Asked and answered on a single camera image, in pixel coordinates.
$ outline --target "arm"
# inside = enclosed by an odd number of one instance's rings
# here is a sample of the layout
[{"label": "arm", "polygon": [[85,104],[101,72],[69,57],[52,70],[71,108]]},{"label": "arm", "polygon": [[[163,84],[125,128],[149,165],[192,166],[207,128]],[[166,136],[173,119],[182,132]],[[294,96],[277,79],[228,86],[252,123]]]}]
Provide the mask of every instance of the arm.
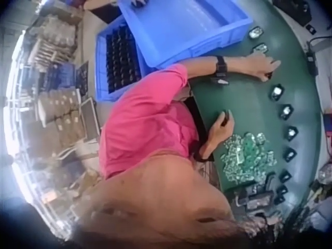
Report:
[{"label": "arm", "polygon": [[[247,57],[224,57],[224,60],[228,72],[252,75],[262,81],[267,81],[266,74],[273,72],[281,64],[263,53],[253,53]],[[188,78],[194,78],[214,74],[217,62],[216,56],[208,56],[187,59],[180,64],[187,68]]]},{"label": "arm", "polygon": [[[242,61],[245,57],[224,57],[229,72],[240,73],[243,66]],[[216,72],[216,64],[218,59],[216,56],[196,57],[180,61],[180,64],[187,68],[188,78],[195,78],[214,74]]]},{"label": "arm", "polygon": [[[222,126],[225,117],[226,115],[224,112],[219,115],[215,123],[210,128],[207,142],[199,149],[198,153],[203,160],[208,159],[220,143],[232,136],[234,130],[234,119],[232,112],[229,111],[229,119],[225,126]],[[200,169],[204,164],[202,162],[195,161],[194,158],[192,158],[192,162],[196,170]]]}]

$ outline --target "green workbench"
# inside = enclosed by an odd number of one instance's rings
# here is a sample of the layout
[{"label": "green workbench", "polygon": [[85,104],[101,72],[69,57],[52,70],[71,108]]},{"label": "green workbench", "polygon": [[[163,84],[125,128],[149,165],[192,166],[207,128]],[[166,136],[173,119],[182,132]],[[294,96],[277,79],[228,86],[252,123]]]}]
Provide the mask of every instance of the green workbench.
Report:
[{"label": "green workbench", "polygon": [[[264,34],[257,40],[246,37],[241,43],[214,50],[208,55],[246,56],[254,46],[264,42],[269,48],[267,55],[281,60],[282,65],[266,83],[244,75],[231,75],[230,84],[221,86],[205,77],[192,84],[192,91],[207,130],[222,110],[230,109],[236,122],[234,133],[241,136],[245,132],[265,134],[278,160],[273,170],[278,174],[282,169],[288,169],[293,176],[286,183],[289,190],[285,195],[286,201],[280,205],[289,211],[307,195],[319,158],[321,115],[315,80],[308,73],[305,54],[295,34],[269,2],[237,2],[254,19],[252,27],[261,26]],[[282,84],[285,92],[278,102],[272,102],[269,93],[276,84]],[[295,109],[287,121],[279,118],[281,104],[291,104]],[[296,126],[299,130],[291,142],[283,139],[287,125]],[[298,153],[290,163],[282,158],[286,146]],[[234,187],[234,183],[228,182],[223,174],[224,164],[220,156],[225,152],[223,145],[214,152],[222,191]]]}]

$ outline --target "blue tray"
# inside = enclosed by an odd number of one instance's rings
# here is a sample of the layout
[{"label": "blue tray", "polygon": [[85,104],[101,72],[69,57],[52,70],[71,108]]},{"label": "blue tray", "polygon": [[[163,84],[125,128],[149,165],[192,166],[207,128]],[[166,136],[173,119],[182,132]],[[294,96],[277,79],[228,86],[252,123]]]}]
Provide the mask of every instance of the blue tray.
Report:
[{"label": "blue tray", "polygon": [[122,15],[150,67],[165,68],[243,40],[253,20],[232,0],[150,0]]},{"label": "blue tray", "polygon": [[[106,36],[112,34],[113,30],[118,29],[121,25],[126,23],[123,16],[118,17],[112,23],[110,23],[103,31],[101,31],[96,37],[95,47],[95,99],[98,102],[101,101],[117,101],[125,91],[132,87],[135,83],[125,86],[112,93],[108,93],[108,81],[106,71]],[[136,45],[137,59],[140,65],[140,71],[142,78],[149,73],[155,71],[146,65],[144,58]]]}]

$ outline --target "person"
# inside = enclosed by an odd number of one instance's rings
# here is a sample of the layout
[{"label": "person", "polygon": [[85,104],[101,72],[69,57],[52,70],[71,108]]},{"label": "person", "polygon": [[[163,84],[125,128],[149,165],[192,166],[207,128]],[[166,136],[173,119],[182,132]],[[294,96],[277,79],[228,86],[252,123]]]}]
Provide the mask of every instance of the person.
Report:
[{"label": "person", "polygon": [[81,228],[117,239],[163,241],[166,236],[192,243],[219,229],[237,231],[225,196],[195,170],[232,135],[232,113],[222,126],[222,112],[207,141],[191,149],[198,144],[195,123],[173,98],[188,79],[212,75],[217,68],[267,81],[267,73],[280,64],[262,53],[193,58],[151,73],[128,90],[102,129],[99,157],[105,180],[82,200]]}]

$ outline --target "cable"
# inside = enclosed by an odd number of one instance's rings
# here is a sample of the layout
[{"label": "cable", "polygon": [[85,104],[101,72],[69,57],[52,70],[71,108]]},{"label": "cable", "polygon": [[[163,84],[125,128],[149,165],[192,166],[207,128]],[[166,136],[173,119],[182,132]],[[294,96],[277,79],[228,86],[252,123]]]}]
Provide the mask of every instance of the cable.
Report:
[{"label": "cable", "polygon": [[312,38],[309,41],[309,44],[311,44],[314,40],[317,40],[317,39],[329,39],[329,38],[332,38],[332,35],[329,35],[329,36],[318,36],[318,37]]},{"label": "cable", "polygon": [[318,36],[318,37],[312,38],[310,41],[308,41],[308,49],[309,49],[309,51],[311,51],[311,43],[314,40],[318,40],[318,39],[329,39],[329,38],[332,38],[332,35],[329,35],[329,36]]}]

